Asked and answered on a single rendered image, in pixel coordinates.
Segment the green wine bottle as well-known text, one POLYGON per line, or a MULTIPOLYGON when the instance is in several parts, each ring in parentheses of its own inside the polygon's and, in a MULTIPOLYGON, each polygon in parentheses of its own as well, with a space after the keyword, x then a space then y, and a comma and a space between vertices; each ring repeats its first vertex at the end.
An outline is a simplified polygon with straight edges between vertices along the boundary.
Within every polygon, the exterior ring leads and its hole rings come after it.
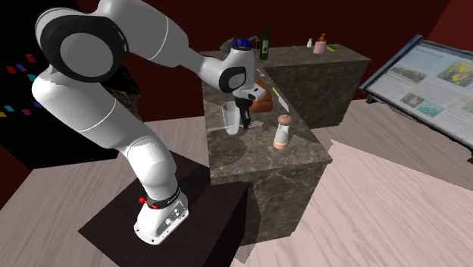
POLYGON ((260 50, 259 50, 259 59, 260 60, 267 60, 268 59, 268 51, 269 51, 269 35, 268 35, 268 25, 265 25, 265 30, 262 34, 260 39, 260 50))

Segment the yellow handled kitchen knife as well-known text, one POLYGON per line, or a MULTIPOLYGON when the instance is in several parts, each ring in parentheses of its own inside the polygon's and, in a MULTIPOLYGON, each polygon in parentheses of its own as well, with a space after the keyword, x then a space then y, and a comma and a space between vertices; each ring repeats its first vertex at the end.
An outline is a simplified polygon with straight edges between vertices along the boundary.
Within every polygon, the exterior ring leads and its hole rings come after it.
POLYGON ((272 87, 272 91, 273 91, 274 94, 277 96, 278 102, 279 102, 279 103, 281 104, 281 106, 285 109, 285 111, 286 111, 286 112, 290 112, 288 104, 284 101, 284 99, 281 97, 281 95, 279 94, 279 92, 278 92, 274 87, 272 87))

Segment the brown bread loaf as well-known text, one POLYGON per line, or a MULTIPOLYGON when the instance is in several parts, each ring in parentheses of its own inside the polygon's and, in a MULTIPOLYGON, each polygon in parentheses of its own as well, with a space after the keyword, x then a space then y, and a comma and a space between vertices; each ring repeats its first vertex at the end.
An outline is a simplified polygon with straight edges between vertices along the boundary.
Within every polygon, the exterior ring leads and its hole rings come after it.
POLYGON ((272 96, 266 85, 261 80, 255 80, 255 83, 263 88, 265 94, 260 100, 254 101, 249 110, 253 113, 270 112, 273 109, 272 96))

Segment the clear glass cup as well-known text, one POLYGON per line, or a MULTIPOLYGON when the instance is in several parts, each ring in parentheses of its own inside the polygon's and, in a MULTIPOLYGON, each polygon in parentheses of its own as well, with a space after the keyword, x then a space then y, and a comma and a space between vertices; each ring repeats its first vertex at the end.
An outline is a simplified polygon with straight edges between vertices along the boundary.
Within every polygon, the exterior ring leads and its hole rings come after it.
POLYGON ((234 101, 225 102, 222 107, 224 129, 229 135, 236 135, 240 129, 240 110, 234 101))

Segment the blue framed information board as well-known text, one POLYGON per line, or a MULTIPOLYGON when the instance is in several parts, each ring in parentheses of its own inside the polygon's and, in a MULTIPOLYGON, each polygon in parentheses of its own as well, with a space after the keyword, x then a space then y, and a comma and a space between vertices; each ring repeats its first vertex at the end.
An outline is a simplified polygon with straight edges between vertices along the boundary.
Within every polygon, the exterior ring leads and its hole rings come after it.
POLYGON ((417 35, 359 89, 473 151, 473 52, 417 35))

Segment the wooden pepper mill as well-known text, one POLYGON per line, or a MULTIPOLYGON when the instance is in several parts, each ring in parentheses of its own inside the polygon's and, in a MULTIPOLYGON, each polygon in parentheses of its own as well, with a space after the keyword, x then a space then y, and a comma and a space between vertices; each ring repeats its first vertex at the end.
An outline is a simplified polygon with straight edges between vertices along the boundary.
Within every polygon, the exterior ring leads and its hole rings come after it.
POLYGON ((273 145, 276 149, 286 149, 289 142, 289 129, 293 119, 290 115, 278 117, 278 127, 274 137, 273 145))

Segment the dark robot stand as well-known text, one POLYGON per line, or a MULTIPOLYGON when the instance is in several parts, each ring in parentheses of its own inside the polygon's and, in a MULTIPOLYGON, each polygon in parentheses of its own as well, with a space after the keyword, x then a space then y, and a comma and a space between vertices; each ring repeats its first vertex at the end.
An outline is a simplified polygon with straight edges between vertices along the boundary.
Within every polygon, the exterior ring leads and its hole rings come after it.
POLYGON ((174 154, 189 217, 160 245, 133 230, 145 191, 133 181, 80 230, 119 267, 229 267, 245 233, 245 182, 213 185, 204 165, 174 154))

